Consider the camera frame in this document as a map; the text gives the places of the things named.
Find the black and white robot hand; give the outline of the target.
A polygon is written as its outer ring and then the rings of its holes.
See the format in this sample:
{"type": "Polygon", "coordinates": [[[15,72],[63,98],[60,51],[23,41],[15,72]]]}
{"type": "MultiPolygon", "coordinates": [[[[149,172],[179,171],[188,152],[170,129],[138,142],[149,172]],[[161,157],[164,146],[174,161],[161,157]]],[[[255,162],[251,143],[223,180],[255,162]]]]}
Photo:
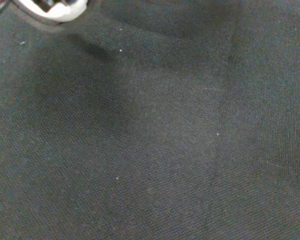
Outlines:
{"type": "Polygon", "coordinates": [[[0,0],[0,14],[9,5],[45,25],[72,22],[87,11],[88,0],[0,0]]]}

